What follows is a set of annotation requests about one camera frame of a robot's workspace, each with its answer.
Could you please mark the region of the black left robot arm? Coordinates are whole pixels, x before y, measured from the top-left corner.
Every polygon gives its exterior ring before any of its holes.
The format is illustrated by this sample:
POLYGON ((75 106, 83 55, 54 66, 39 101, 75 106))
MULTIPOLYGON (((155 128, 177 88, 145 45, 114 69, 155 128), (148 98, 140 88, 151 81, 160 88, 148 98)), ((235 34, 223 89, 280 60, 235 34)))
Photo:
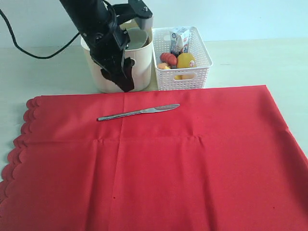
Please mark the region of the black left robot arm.
POLYGON ((92 60, 103 77, 124 92, 134 89, 133 62, 125 57, 130 42, 127 30, 120 28, 113 6, 105 0, 62 0, 62 6, 78 29, 92 60))

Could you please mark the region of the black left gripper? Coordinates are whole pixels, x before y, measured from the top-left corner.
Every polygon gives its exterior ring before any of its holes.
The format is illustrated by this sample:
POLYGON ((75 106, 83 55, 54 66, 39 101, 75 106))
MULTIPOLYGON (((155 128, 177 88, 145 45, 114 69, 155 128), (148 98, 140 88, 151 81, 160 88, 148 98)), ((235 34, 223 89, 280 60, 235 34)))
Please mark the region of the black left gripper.
POLYGON ((121 29, 111 4, 79 4, 78 31, 90 49, 93 61, 101 67, 102 76, 115 83, 121 90, 128 90, 125 72, 131 72, 135 60, 125 58, 130 42, 127 30, 121 29), (123 68, 113 71, 103 68, 113 58, 124 56, 123 68))

